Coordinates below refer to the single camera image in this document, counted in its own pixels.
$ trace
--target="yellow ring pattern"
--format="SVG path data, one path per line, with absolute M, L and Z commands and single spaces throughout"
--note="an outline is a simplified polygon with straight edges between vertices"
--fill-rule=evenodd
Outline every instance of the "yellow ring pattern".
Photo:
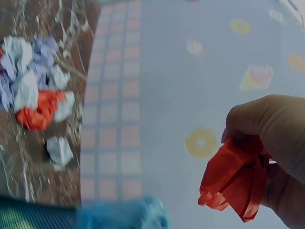
M 199 146 L 199 142 L 204 141 L 204 146 Z M 210 156 L 217 147 L 216 136 L 211 129 L 197 129 L 185 140 L 186 151 L 195 158 Z
M 242 19 L 236 19 L 231 21 L 230 26 L 234 32 L 239 34 L 247 35 L 251 32 L 250 24 Z
M 290 67 L 298 73 L 305 72 L 305 60 L 296 53 L 289 54 L 287 56 L 287 61 Z

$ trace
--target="heart pattern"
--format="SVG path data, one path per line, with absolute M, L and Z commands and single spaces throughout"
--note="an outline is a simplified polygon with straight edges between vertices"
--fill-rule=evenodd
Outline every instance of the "heart pattern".
M 250 76 L 259 85 L 268 86 L 273 77 L 273 71 L 270 67 L 253 67 L 250 69 Z

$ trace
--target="white crumpled paper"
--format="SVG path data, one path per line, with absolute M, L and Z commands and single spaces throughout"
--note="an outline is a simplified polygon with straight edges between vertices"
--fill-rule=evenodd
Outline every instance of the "white crumpled paper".
M 60 123 L 72 114 L 74 100 L 74 93 L 66 92 L 66 99 L 57 105 L 58 110 L 54 114 L 55 122 Z
M 58 64 L 53 66 L 51 71 L 47 73 L 49 88 L 55 91 L 65 89 L 70 77 L 70 73 L 64 73 Z
M 54 136 L 47 139 L 47 151 L 50 154 L 51 160 L 60 166 L 66 166 L 73 158 L 69 142 L 63 137 L 58 138 Z
M 18 74 L 26 72 L 33 59 L 31 43 L 26 42 L 23 37 L 12 36 L 5 37 L 3 41 L 2 48 L 16 63 Z
M 37 109 L 38 102 L 38 87 L 36 76 L 32 70 L 24 75 L 18 76 L 17 80 L 11 86 L 14 99 L 14 111 L 17 113 L 24 107 Z

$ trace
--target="pink grid pattern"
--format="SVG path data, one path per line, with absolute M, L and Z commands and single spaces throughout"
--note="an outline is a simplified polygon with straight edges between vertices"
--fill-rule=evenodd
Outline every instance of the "pink grid pattern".
M 142 171 L 139 126 L 140 16 L 140 0 L 107 6 L 101 10 L 89 66 L 90 84 L 87 85 L 84 101 L 85 106 L 91 106 L 84 108 L 87 118 L 83 125 L 92 127 L 83 127 L 81 148 L 95 151 L 81 153 L 86 163 L 81 166 L 81 174 L 86 175 L 81 178 L 83 201 L 118 201 L 142 196 L 142 181 L 137 177 Z M 116 125 L 117 119 L 122 120 L 122 126 Z

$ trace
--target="hand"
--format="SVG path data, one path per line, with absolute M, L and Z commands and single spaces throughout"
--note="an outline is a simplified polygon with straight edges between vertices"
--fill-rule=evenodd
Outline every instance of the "hand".
M 262 200 L 291 229 L 305 228 L 305 99 L 269 95 L 231 109 L 222 142 L 259 135 L 274 161 Z

